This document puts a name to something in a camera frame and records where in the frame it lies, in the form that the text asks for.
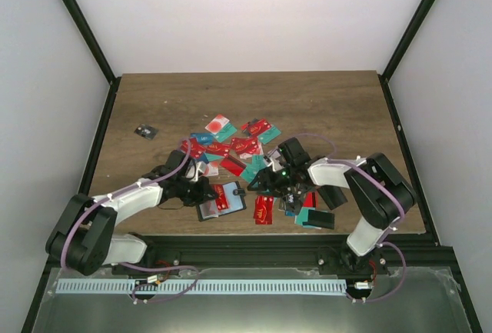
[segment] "white backdrop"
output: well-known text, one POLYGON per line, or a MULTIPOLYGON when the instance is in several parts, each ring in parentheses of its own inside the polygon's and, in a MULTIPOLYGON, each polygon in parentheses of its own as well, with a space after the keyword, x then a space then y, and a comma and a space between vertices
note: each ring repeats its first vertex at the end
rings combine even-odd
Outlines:
POLYGON ((391 91, 441 241, 452 245, 492 331, 492 8, 436 0, 391 91))
POLYGON ((377 69, 420 0, 78 0, 115 73, 377 69))
POLYGON ((0 332, 19 333, 108 83, 62 0, 0 0, 0 332))

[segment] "brown wood surface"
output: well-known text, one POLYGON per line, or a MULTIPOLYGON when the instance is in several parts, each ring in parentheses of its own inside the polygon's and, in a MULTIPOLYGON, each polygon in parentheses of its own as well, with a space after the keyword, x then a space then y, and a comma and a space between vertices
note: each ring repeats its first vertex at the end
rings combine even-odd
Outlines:
MULTIPOLYGON (((300 132, 313 132, 336 142, 335 158, 355 158, 383 152, 407 176, 403 156, 375 72, 268 72, 124 75, 99 156, 91 194, 114 191, 163 164, 180 138, 204 127, 222 114, 239 128, 253 118, 266 118, 282 135, 265 151, 300 132), (153 140, 134 133, 141 123, 159 132, 153 140)), ((316 138, 301 138, 311 155, 331 148, 316 138)), ((238 178, 221 168, 212 183, 238 178)), ((246 183, 240 179, 241 186, 246 183)), ((348 233, 361 214, 350 193, 336 209, 337 233, 348 233)), ((306 229, 274 208, 273 225, 256 225, 254 194, 246 196, 246 210, 199 222, 194 208, 151 208, 124 221, 119 232, 160 235, 224 235, 268 233, 326 233, 306 229)), ((173 200, 162 205, 179 208, 173 200)), ((412 208, 404 232, 424 232, 417 207, 412 208)))

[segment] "black card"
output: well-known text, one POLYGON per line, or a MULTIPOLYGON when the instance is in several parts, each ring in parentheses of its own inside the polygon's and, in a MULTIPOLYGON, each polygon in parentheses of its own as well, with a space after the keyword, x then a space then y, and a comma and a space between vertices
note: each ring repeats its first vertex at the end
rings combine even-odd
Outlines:
POLYGON ((150 125, 140 124, 135 133, 146 139, 154 139, 155 135, 159 132, 158 129, 151 127, 150 125))

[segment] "red gift card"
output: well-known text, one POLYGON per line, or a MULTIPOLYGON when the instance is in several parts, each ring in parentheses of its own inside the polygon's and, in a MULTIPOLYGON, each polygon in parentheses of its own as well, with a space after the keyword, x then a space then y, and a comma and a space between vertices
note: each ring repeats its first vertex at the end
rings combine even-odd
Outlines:
POLYGON ((244 168, 246 168, 246 165, 243 162, 240 162, 232 156, 229 156, 222 160, 220 165, 222 168, 227 169, 230 173, 234 174, 237 177, 241 175, 244 168))
POLYGON ((254 223, 257 225, 273 224, 274 198, 258 196, 254 202, 254 223))
POLYGON ((211 145, 208 145, 205 152, 208 154, 213 154, 217 156, 223 156, 227 158, 229 156, 229 151, 231 150, 231 145, 220 142, 213 142, 211 145))
POLYGON ((259 136, 261 133, 266 132, 271 128, 271 124, 266 121, 266 119, 261 119, 260 121, 251 124, 247 127, 248 133, 253 137, 259 136))
POLYGON ((256 137, 251 138, 233 138, 231 140, 231 149, 236 151, 236 154, 252 154, 258 150, 259 144, 256 137))
POLYGON ((217 209, 219 211, 224 211, 229 208, 228 200, 225 197, 224 186, 223 185, 210 185, 214 191, 217 192, 218 198, 215 200, 217 209))
POLYGON ((316 192, 309 192, 306 194, 306 199, 304 200, 304 204, 302 204, 304 208, 316 208, 316 192))
MULTIPOLYGON (((191 153, 192 158, 199 158, 205 152, 205 146, 200 145, 196 138, 189 138, 191 143, 191 153)), ((188 141, 183 141, 181 143, 180 149, 183 152, 188 152, 188 141)))

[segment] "robotic arm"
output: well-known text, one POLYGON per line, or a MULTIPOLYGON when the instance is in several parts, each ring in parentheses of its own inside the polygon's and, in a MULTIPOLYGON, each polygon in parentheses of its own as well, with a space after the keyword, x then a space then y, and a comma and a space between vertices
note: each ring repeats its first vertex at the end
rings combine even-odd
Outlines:
MULTIPOLYGON (((268 167, 258 172, 248 190, 263 194, 269 192, 283 198, 286 209, 296 215, 310 191, 316 190, 333 210, 347 202, 341 188, 351 190, 362 218, 348 235, 347 248, 341 258, 352 270, 357 267, 360 258, 370 253, 394 230, 394 223, 401 219, 401 209, 406 213, 417 200, 412 187, 381 153, 353 161, 321 156, 311 159, 299 141, 290 138, 266 159, 268 167)), ((333 228, 334 215, 309 211, 308 224, 333 228)))
POLYGON ((83 194, 73 196, 46 243, 46 252, 61 259, 68 233, 76 221, 87 208, 102 198, 109 197, 109 201, 99 205, 82 222, 86 227, 77 229, 66 253, 66 265, 83 275, 90 275, 102 265, 139 262, 147 245, 134 235, 113 235, 116 225, 137 212, 153 208, 170 198, 180 198, 184 206, 196 206, 218 197, 208 178, 201 176, 205 170, 205 163, 195 163, 191 158, 171 177, 150 185, 145 184, 171 173, 184 159, 183 152, 173 151, 165 165, 160 165, 143 175, 136 185, 120 190, 124 193, 115 199, 112 199, 111 195, 94 198, 83 194))

